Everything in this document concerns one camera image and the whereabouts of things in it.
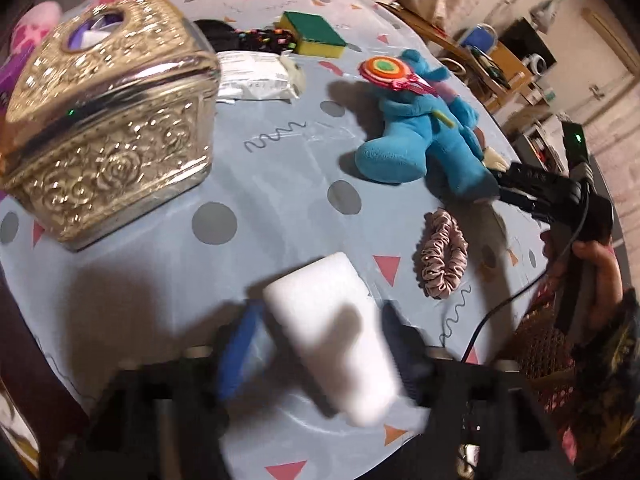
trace green and yellow sponge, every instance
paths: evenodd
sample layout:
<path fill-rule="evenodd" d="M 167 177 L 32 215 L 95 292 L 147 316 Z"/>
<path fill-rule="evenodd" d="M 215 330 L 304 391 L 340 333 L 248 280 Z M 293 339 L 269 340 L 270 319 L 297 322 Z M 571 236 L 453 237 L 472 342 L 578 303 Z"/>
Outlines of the green and yellow sponge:
<path fill-rule="evenodd" d="M 347 43 L 322 16 L 305 12 L 285 12 L 278 24 L 296 37 L 296 54 L 302 56 L 340 57 Z"/>

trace gray polka dot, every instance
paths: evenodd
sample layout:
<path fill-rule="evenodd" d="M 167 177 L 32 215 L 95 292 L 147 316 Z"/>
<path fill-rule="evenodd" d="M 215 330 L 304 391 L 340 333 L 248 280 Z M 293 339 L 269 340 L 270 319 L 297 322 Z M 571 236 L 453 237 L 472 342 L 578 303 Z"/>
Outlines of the gray polka dot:
<path fill-rule="evenodd" d="M 482 261 L 490 269 L 495 269 L 498 265 L 498 260 L 495 257 L 494 250 L 488 245 L 482 246 Z"/>
<path fill-rule="evenodd" d="M 191 229 L 204 244 L 222 245 L 234 237 L 238 219 L 231 209 L 219 202 L 202 204 L 191 219 Z"/>
<path fill-rule="evenodd" d="M 345 180 L 337 180 L 326 192 L 334 209 L 343 215 L 357 215 L 362 209 L 362 199 L 356 189 Z"/>
<path fill-rule="evenodd" d="M 344 106 L 339 105 L 335 101 L 322 101 L 320 109 L 331 117 L 342 117 L 344 115 Z"/>
<path fill-rule="evenodd" d="M 0 244 L 7 245 L 14 241 L 18 234 L 18 215 L 9 211 L 0 224 Z"/>

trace squiggle pattern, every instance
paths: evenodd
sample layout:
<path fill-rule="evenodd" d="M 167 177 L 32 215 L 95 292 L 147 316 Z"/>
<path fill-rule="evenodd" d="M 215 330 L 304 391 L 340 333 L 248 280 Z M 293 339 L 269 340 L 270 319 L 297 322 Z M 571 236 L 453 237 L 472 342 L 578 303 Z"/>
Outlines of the squiggle pattern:
<path fill-rule="evenodd" d="M 83 399 L 89 399 L 92 400 L 93 402 L 95 402 L 97 399 L 95 397 L 92 397 L 91 395 L 84 395 L 81 394 L 80 391 L 78 391 L 78 389 L 76 388 L 76 385 L 74 384 L 74 382 L 71 380 L 71 378 L 69 376 L 66 376 L 65 374 L 63 374 L 60 371 L 60 368 L 58 368 L 58 363 L 56 362 L 56 360 L 53 358 L 53 355 L 51 355 L 48 352 L 45 352 L 42 349 L 42 345 L 40 344 L 40 339 L 38 338 L 38 336 L 36 336 L 35 334 L 33 335 L 34 339 L 36 340 L 36 344 L 38 345 L 38 348 L 40 349 L 40 351 L 42 352 L 42 355 L 44 355 L 44 358 L 47 361 L 50 361 L 54 368 L 56 369 L 56 372 L 58 373 L 58 376 L 63 378 L 67 383 L 71 384 L 71 387 L 75 390 L 76 394 L 78 394 L 80 397 L 82 397 Z"/>
<path fill-rule="evenodd" d="M 460 313 L 458 312 L 458 307 L 459 306 L 462 307 L 466 305 L 465 292 L 467 294 L 471 294 L 471 285 L 469 285 L 468 289 L 463 288 L 462 290 L 460 290 L 460 296 L 462 296 L 462 303 L 457 304 L 453 308 L 454 312 L 456 313 L 456 319 L 453 319 L 452 317 L 447 317 L 447 319 L 444 320 L 444 326 L 449 329 L 449 333 L 445 334 L 443 331 L 442 334 L 440 334 L 440 344 L 443 347 L 444 347 L 444 341 L 449 339 L 453 334 L 453 328 L 451 327 L 449 322 L 451 322 L 451 324 L 457 324 L 460 321 Z"/>
<path fill-rule="evenodd" d="M 291 126 L 292 124 L 295 124 L 296 126 L 299 126 L 300 128 L 306 128 L 306 121 L 303 124 L 299 124 L 299 123 L 295 123 L 294 121 L 289 121 L 289 123 L 287 124 L 288 128 L 276 128 L 276 132 L 275 135 L 273 134 L 260 134 L 260 136 L 258 136 L 258 140 L 262 143 L 261 146 L 258 146 L 258 144 L 256 144 L 255 142 L 253 142 L 252 140 L 246 140 L 244 142 L 244 147 L 246 148 L 246 150 L 249 153 L 253 153 L 251 146 L 253 146 L 254 148 L 258 148 L 259 150 L 266 148 L 267 147 L 267 143 L 265 142 L 265 139 L 267 140 L 272 140 L 273 142 L 276 142 L 277 140 L 280 140 L 282 138 L 282 133 L 283 132 L 292 132 L 293 131 L 293 127 Z"/>

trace metal jewelry box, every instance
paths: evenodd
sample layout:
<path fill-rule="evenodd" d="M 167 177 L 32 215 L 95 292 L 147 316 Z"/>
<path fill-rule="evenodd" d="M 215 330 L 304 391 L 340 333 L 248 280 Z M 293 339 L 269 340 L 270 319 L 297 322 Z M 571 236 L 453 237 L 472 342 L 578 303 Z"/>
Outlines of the metal jewelry box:
<path fill-rule="evenodd" d="M 108 37 L 70 47 L 105 16 L 120 20 Z M 89 9 L 52 31 L 20 75 L 0 185 L 81 249 L 207 176 L 219 83 L 216 54 L 167 0 Z"/>

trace person's arm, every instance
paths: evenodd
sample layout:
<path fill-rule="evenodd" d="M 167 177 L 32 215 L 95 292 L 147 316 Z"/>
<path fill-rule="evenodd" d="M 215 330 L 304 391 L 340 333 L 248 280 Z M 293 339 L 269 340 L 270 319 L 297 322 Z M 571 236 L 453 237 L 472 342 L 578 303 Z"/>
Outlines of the person's arm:
<path fill-rule="evenodd" d="M 552 259 L 548 234 L 545 255 Z M 596 267 L 596 300 L 587 318 L 588 340 L 574 347 L 575 416 L 570 423 L 577 447 L 579 473 L 597 470 L 603 478 L 629 442 L 640 416 L 640 307 L 635 290 L 623 292 L 620 268 L 613 252 L 597 242 L 576 242 L 575 255 Z M 550 288 L 558 288 L 566 267 L 549 271 Z"/>

